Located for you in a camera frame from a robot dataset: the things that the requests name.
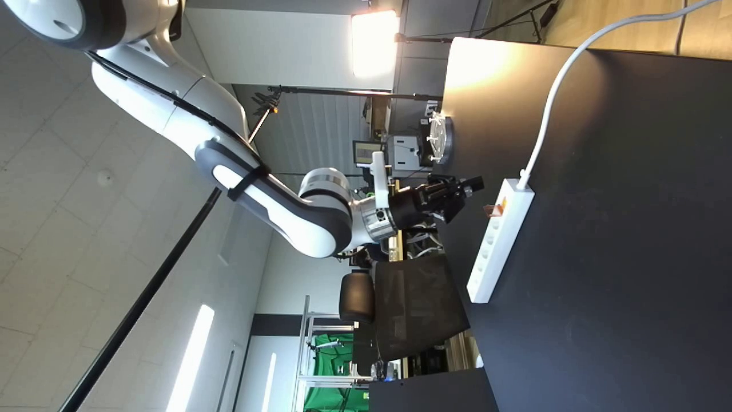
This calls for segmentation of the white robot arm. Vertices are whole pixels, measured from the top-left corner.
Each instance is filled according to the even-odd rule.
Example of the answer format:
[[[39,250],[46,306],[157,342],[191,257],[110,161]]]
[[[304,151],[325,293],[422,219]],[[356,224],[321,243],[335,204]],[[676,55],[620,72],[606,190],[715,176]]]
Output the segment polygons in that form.
[[[298,253],[325,258],[375,246],[400,230],[454,219],[479,176],[433,176],[388,196],[356,200],[344,171],[312,169],[285,185],[248,143],[245,107],[175,49],[186,0],[2,0],[38,36],[92,59],[95,84],[170,140],[226,196]]]

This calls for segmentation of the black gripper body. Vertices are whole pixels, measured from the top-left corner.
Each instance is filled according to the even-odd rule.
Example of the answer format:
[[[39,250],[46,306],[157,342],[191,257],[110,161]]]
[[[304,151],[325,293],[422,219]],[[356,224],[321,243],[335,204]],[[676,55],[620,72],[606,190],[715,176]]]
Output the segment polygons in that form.
[[[415,226],[430,218],[450,223],[458,212],[456,184],[428,182],[416,188],[398,190],[390,196],[390,210],[397,226]]]

